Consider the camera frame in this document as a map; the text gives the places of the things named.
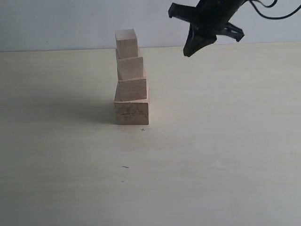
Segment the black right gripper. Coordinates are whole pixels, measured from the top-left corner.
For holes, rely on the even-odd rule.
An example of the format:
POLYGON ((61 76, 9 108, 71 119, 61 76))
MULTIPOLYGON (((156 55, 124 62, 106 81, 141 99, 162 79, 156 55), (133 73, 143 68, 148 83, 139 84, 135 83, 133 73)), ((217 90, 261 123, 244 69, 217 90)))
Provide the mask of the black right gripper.
POLYGON ((239 42, 244 32, 231 24, 230 19, 244 3, 244 0, 201 0, 195 7, 172 3, 168 16, 190 24, 183 55, 191 57, 202 48, 214 44, 217 35, 228 36, 239 42))

